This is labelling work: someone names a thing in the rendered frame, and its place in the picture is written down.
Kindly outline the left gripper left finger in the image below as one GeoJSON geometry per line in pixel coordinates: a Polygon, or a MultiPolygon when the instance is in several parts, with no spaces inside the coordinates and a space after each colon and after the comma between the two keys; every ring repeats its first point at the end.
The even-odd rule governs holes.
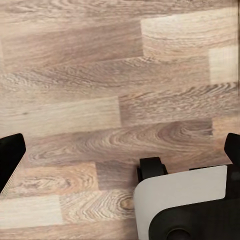
{"type": "Polygon", "coordinates": [[[0,138],[0,193],[26,152],[21,133],[0,138]]]}

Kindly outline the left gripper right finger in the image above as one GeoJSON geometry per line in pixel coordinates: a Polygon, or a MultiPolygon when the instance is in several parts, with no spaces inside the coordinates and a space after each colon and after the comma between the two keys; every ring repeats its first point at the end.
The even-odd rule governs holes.
{"type": "Polygon", "coordinates": [[[240,135],[228,133],[224,151],[240,173],[240,135]]]}

